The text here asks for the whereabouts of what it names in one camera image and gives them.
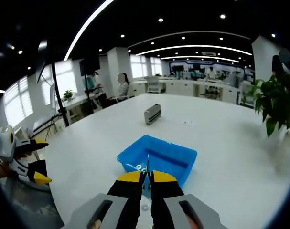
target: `chair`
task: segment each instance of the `chair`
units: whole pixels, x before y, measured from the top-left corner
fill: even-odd
[[[161,93],[162,86],[160,84],[160,80],[158,76],[148,76],[147,77],[147,93]]]

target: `window blind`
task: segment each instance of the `window blind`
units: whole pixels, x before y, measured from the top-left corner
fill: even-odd
[[[27,77],[13,84],[4,94],[4,107],[8,124],[15,127],[33,113]]]

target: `white pillar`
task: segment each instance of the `white pillar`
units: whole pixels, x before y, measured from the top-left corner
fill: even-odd
[[[259,36],[252,43],[252,49],[255,64],[255,79],[268,81],[272,76],[272,57],[279,54],[281,47]]]
[[[113,96],[113,87],[110,76],[110,69],[108,65],[107,56],[99,57],[100,69],[97,70],[97,73],[100,76],[101,83],[103,85],[103,91],[106,93],[107,97]]]
[[[119,82],[117,77],[120,73],[126,73],[132,82],[132,69],[127,48],[115,47],[107,52],[108,66],[113,89],[113,95],[118,95]]]
[[[151,67],[150,58],[146,58],[146,67],[147,67],[147,75],[146,76],[152,76],[152,67]]]

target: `white table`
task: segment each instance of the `white table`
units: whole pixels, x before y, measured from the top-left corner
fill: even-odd
[[[97,98],[101,93],[98,94],[90,94],[90,98]],[[71,101],[65,101],[63,102],[63,106],[66,107],[68,110],[73,109],[76,106],[79,106],[87,101],[87,95],[80,95],[74,97]]]
[[[148,126],[144,111],[160,104],[162,117]],[[290,188],[290,174],[275,173],[260,141],[254,110],[188,96],[143,94],[92,114],[51,139],[46,166],[55,205],[68,223],[72,212],[107,193],[124,173],[116,156],[143,135],[197,150],[183,187],[217,211],[230,229],[259,229],[274,217]],[[139,229],[151,229],[141,211]]]

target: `computer monitor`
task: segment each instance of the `computer monitor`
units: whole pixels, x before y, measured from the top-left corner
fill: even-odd
[[[172,70],[174,72],[183,72],[184,71],[184,66],[183,65],[173,66]]]
[[[36,83],[39,82],[46,65],[47,59],[47,40],[41,41],[38,48],[38,58],[35,65]]]

